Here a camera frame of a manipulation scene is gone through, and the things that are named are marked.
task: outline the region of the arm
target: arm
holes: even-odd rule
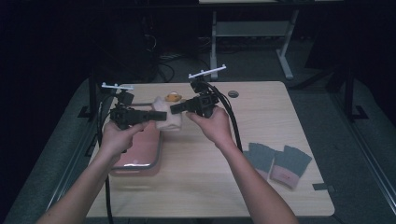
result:
[[[62,199],[37,223],[82,223],[105,183],[108,173],[120,159],[121,152],[131,146],[134,134],[142,131],[146,126],[147,124],[136,124],[121,131],[113,121],[107,123],[102,145],[95,158]]]
[[[204,135],[224,155],[254,223],[298,223],[285,201],[256,172],[235,145],[229,117],[224,109],[216,106],[210,119],[190,112],[186,116],[201,127]]]

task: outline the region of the wooden table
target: wooden table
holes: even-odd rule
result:
[[[305,138],[288,92],[281,82],[215,82],[219,91],[238,91],[230,98],[242,147],[262,143],[276,150],[285,145],[306,154],[312,151]],[[189,83],[134,85],[134,103],[152,102],[156,96],[177,91],[185,99],[196,94]],[[326,217],[334,212],[313,159],[295,190],[269,180],[298,217]],[[114,217],[249,217],[228,163],[200,128],[184,117],[181,132],[163,135],[161,170],[155,176],[110,176]],[[106,216],[105,187],[88,217]]]

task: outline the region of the person's left hand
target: person's left hand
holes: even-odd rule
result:
[[[148,122],[139,123],[126,130],[121,130],[114,121],[109,121],[103,131],[99,153],[110,158],[113,162],[117,162],[120,159],[120,154],[132,146],[133,136],[143,131],[148,124]]]

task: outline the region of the forearm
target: forearm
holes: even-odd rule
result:
[[[217,147],[230,165],[254,223],[298,223],[289,206],[262,179],[234,142]]]
[[[82,223],[101,190],[111,160],[96,157],[62,199],[53,205],[37,223]]]

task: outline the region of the hand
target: hand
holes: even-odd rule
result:
[[[223,144],[233,143],[231,136],[230,121],[227,112],[218,106],[213,108],[213,114],[209,119],[195,113],[187,112],[187,118],[200,126],[204,135],[217,147]]]
[[[148,122],[136,124],[126,130],[121,130],[114,121],[109,121],[104,128],[102,145],[99,150],[101,155],[114,160],[114,163],[120,159],[120,154],[132,146],[133,136],[143,131]]]

